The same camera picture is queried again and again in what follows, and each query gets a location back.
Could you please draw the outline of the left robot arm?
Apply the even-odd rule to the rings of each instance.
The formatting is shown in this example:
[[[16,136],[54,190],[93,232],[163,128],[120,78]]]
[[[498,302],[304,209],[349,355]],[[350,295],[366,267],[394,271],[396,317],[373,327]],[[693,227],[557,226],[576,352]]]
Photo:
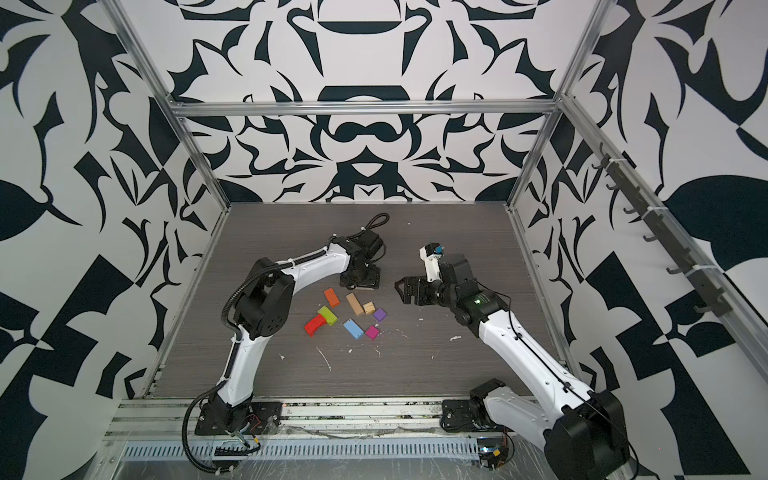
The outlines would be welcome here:
[[[285,325],[293,296],[327,277],[337,276],[341,287],[377,289],[377,262],[386,245],[375,229],[390,215],[379,213],[356,233],[332,235],[326,244],[297,258],[274,262],[258,260],[246,280],[222,308],[221,321],[233,332],[232,346],[221,379],[208,405],[222,427],[242,427],[253,398],[254,379],[270,339]]]

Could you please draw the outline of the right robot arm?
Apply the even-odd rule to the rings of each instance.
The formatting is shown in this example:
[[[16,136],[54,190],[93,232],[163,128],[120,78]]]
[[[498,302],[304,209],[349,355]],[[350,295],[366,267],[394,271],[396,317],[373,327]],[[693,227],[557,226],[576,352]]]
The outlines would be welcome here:
[[[419,256],[424,275],[395,284],[402,302],[449,309],[533,396],[526,400],[508,386],[483,384],[479,401],[490,422],[538,447],[559,479],[604,479],[629,462],[624,409],[614,394],[594,391],[555,360],[517,320],[510,298],[483,285],[464,255],[429,243]]]

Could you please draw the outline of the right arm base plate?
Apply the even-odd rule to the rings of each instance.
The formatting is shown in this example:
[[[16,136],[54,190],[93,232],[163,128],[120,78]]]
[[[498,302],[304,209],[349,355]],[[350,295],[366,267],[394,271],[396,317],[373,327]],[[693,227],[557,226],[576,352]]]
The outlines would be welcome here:
[[[440,428],[448,433],[507,432],[517,434],[507,426],[491,420],[485,403],[476,398],[448,399],[441,404]]]

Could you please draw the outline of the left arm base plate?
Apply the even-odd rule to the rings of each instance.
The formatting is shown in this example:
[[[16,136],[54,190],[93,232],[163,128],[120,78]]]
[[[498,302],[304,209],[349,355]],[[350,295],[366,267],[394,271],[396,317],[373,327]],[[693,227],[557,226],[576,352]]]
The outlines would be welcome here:
[[[216,436],[233,433],[260,435],[280,425],[281,402],[253,402],[234,408],[214,401],[202,407],[194,433],[197,436]]]

